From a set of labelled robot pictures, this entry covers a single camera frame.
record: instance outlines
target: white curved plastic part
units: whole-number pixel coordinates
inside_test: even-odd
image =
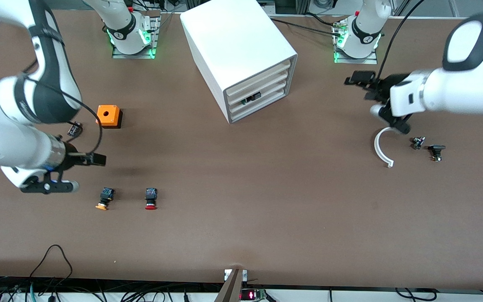
[[[381,131],[376,135],[376,138],[374,139],[374,149],[376,149],[377,156],[379,156],[379,158],[382,161],[384,161],[384,162],[387,163],[387,168],[392,168],[392,166],[395,164],[395,161],[393,161],[390,158],[388,158],[383,153],[383,151],[381,151],[381,147],[379,146],[379,138],[381,137],[381,135],[383,134],[383,132],[386,132],[386,131],[389,131],[389,130],[394,130],[395,131],[395,129],[393,127],[387,127],[387,128],[381,129]]]

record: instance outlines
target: brown table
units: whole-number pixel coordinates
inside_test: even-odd
[[[58,243],[74,277],[221,281],[243,266],[263,284],[483,289],[483,116],[414,115],[410,135],[382,137],[388,169],[372,147],[384,126],[373,103],[343,85],[375,66],[334,64],[329,36],[278,24],[299,52],[291,92],[229,125],[178,15],[155,60],[110,59],[92,11],[55,15],[84,101],[119,105],[123,128],[104,132],[107,166],[65,174],[78,193],[25,195],[0,171],[0,275],[29,275]],[[439,67],[458,22],[408,21],[384,74]],[[381,57],[397,23],[384,29]],[[33,58],[26,31],[1,25],[0,77]],[[86,130],[75,145],[87,151],[96,125],[85,110],[77,120]],[[419,135],[447,146],[442,162],[410,149]],[[94,208],[103,187],[117,189],[106,212]],[[146,187],[159,189],[159,210],[144,210]],[[53,252],[37,273],[67,268]]]

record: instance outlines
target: white box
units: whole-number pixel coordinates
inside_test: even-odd
[[[288,94],[297,53],[256,0],[212,0],[180,19],[193,59],[229,123]]]

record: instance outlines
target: robotic arm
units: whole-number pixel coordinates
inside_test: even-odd
[[[373,71],[355,71],[345,84],[368,91],[381,104],[370,111],[407,134],[408,118],[423,111],[483,114],[483,14],[464,20],[450,33],[443,66],[394,74],[380,80]]]
[[[32,74],[0,79],[1,169],[23,192],[73,192],[78,184],[62,180],[62,172],[76,164],[103,166],[106,158],[78,153],[73,145],[34,126],[69,122],[81,108],[55,18],[43,0],[0,0],[0,20],[29,31],[38,61]],[[59,178],[51,180],[51,172],[58,172]]]
[[[337,47],[356,59],[368,57],[377,47],[391,10],[390,0],[363,0],[361,10],[345,20],[346,29]]]
[[[104,21],[111,43],[123,54],[136,54],[151,43],[150,17],[128,11],[124,0],[83,0]]]

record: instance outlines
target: orange junction box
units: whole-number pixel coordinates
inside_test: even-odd
[[[122,125],[122,111],[117,105],[100,105],[96,114],[100,118],[100,122],[102,122],[102,128],[120,129]]]

